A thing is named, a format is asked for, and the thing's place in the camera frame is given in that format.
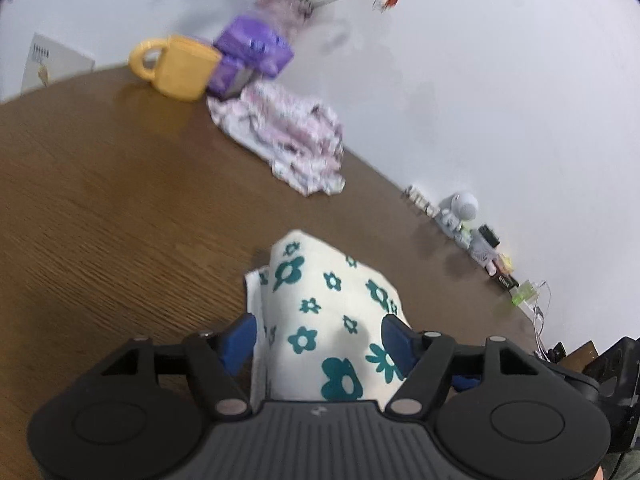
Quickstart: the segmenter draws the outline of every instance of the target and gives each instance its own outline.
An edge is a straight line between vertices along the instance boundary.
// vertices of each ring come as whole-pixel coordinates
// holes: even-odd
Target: yellow mug
[[[144,59],[150,50],[160,50],[156,65],[149,69]],[[204,94],[222,54],[212,46],[184,36],[167,40],[146,40],[129,54],[131,71],[164,95],[181,101],[195,101]]]

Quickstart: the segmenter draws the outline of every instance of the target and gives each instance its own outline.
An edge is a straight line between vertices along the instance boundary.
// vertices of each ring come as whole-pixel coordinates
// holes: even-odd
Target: mug handle
[[[144,59],[149,50],[164,50],[169,46],[167,40],[146,40],[140,43],[129,54],[129,68],[139,78],[145,81],[153,81],[156,76],[156,70],[145,68]]]

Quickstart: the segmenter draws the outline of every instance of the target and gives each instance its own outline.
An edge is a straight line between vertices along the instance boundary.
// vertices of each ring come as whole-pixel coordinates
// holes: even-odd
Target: gray ribbed panel
[[[466,480],[418,424],[372,402],[267,402],[252,420],[216,426],[166,480]]]

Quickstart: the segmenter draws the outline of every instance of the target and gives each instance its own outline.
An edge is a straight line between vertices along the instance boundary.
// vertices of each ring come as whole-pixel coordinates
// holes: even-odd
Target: white cloth with green flowers
[[[379,272],[301,231],[246,276],[258,321],[251,404],[375,399],[383,409],[403,377],[386,353],[386,314],[406,323],[398,293]]]

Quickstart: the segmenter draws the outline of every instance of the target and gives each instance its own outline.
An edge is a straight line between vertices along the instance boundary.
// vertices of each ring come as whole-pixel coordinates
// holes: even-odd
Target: table
[[[179,342],[234,319],[243,274],[293,228],[385,274],[416,329],[535,347],[508,295],[399,189],[349,152],[342,173],[342,194],[304,198],[204,102],[126,68],[2,105],[0,477],[36,478],[31,413],[129,337]]]

